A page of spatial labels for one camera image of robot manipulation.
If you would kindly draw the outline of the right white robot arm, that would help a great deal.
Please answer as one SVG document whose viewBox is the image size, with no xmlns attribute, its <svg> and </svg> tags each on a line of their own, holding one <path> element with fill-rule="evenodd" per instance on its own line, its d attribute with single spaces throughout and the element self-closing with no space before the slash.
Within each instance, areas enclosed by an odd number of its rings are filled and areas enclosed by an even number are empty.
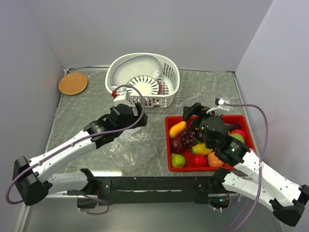
<svg viewBox="0 0 309 232">
<path fill-rule="evenodd" d="M 233 172 L 219 168 L 213 174 L 211 187 L 220 193 L 224 190 L 236 192 L 264 205 L 282 223 L 294 227 L 297 225 L 305 205 L 309 200 L 309 187 L 298 185 L 262 161 L 262 156 L 228 133 L 228 126 L 222 115 L 232 105 L 219 99 L 215 108 L 202 106 L 200 103 L 183 108 L 183 120 L 197 116 L 193 126 L 198 126 L 207 148 L 215 151 L 215 156 L 222 162 L 246 174 L 245 179 Z"/>
</svg>

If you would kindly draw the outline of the yellow orange mango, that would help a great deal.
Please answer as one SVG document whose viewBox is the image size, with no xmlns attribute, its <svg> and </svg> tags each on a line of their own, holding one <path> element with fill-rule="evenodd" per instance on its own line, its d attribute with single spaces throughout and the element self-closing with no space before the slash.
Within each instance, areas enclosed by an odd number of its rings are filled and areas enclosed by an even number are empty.
<svg viewBox="0 0 309 232">
<path fill-rule="evenodd" d="M 186 122 L 185 121 L 181 121 L 181 122 L 175 124 L 169 130 L 169 137 L 170 138 L 177 137 L 185 128 L 186 128 Z"/>
</svg>

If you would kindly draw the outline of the green pear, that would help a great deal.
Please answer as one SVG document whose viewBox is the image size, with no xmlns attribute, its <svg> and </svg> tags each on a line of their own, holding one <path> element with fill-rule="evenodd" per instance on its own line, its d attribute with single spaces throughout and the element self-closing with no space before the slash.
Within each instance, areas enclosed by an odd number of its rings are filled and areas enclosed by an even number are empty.
<svg viewBox="0 0 309 232">
<path fill-rule="evenodd" d="M 171 154 L 172 168 L 182 168 L 185 166 L 185 157 L 180 154 Z"/>
</svg>

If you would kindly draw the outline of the purple grape bunch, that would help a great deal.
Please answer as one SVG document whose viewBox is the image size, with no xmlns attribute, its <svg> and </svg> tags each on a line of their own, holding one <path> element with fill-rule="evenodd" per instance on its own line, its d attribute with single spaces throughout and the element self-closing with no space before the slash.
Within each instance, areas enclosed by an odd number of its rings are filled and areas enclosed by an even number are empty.
<svg viewBox="0 0 309 232">
<path fill-rule="evenodd" d="M 181 143 L 184 148 L 192 148 L 196 145 L 196 133 L 191 127 L 185 127 L 181 132 Z"/>
</svg>

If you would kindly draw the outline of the clear zip top bag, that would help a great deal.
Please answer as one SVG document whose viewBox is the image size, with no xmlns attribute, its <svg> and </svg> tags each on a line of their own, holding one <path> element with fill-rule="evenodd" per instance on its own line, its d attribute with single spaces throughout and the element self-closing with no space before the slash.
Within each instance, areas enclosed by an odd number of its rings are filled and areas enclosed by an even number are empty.
<svg viewBox="0 0 309 232">
<path fill-rule="evenodd" d="M 145 127 L 129 129 L 109 146 L 109 157 L 124 174 L 145 165 L 158 154 L 157 146 Z"/>
</svg>

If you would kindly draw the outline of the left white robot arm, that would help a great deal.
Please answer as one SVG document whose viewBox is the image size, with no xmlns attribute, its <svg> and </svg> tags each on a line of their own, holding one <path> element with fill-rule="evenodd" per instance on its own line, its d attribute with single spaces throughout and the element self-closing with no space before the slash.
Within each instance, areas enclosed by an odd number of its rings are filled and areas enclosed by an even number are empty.
<svg viewBox="0 0 309 232">
<path fill-rule="evenodd" d="M 74 159 L 111 143 L 128 129 L 147 125 L 145 105 L 137 103 L 138 114 L 130 106 L 119 104 L 110 113 L 90 122 L 70 140 L 37 157 L 19 157 L 14 162 L 12 187 L 16 187 L 21 203 L 27 206 L 37 204 L 48 194 L 76 190 L 84 194 L 94 192 L 96 178 L 88 169 L 73 174 L 56 174 Z"/>
</svg>

